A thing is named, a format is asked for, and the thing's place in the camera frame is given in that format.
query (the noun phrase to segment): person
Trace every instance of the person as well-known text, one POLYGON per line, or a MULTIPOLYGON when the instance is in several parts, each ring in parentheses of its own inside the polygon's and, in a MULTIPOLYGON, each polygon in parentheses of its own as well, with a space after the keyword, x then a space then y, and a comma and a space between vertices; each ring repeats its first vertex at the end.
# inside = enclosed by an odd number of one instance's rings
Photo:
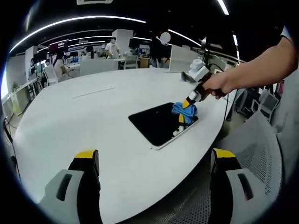
POLYGON ((32 58, 30 60, 30 67, 29 67, 29 71, 28 71, 27 81, 33 80, 36 77, 37 77, 36 65, 35 65, 34 59, 32 58))
POLYGON ((46 63, 46 66, 49 66, 50 65, 50 59, 47 59, 45 63, 46 63))
POLYGON ((171 49, 161 41, 158 35, 153 38, 149 47, 150 65, 155 68, 167 68, 169 67, 171 49))
POLYGON ((87 61, 89 59, 94 59, 94 58, 97 58, 98 55, 94 53, 93 51, 93 47, 92 46, 87 46, 86 47, 86 55, 85 56, 82 56, 82 59, 81 61, 87 61))
POLYGON ((299 74, 297 68, 298 48, 287 29, 284 28, 279 44, 267 49, 248 63, 242 63, 236 68, 212 75, 203 84, 207 95, 212 94, 219 99, 220 96, 217 96, 213 90, 221 89, 222 92, 229 94, 235 89, 270 85, 285 80, 280 106, 275 110, 271 120, 281 147, 285 182, 290 180, 299 154, 299 74))
MULTIPOLYGON (((206 90, 222 89, 227 94, 235 89, 270 85, 286 78, 297 66, 298 53, 291 39, 283 35, 278 45, 248 63, 213 75, 203 87, 206 90)), ((214 91, 208 93, 220 98, 214 91)))
POLYGON ((64 53, 62 51, 57 53, 53 66, 58 79, 62 77, 62 74, 66 74, 67 77, 72 77, 64 66, 64 53))
POLYGON ((120 55, 120 49, 116 44, 116 37, 112 37, 110 43, 106 45, 105 50, 109 52, 109 58, 118 58, 120 55))

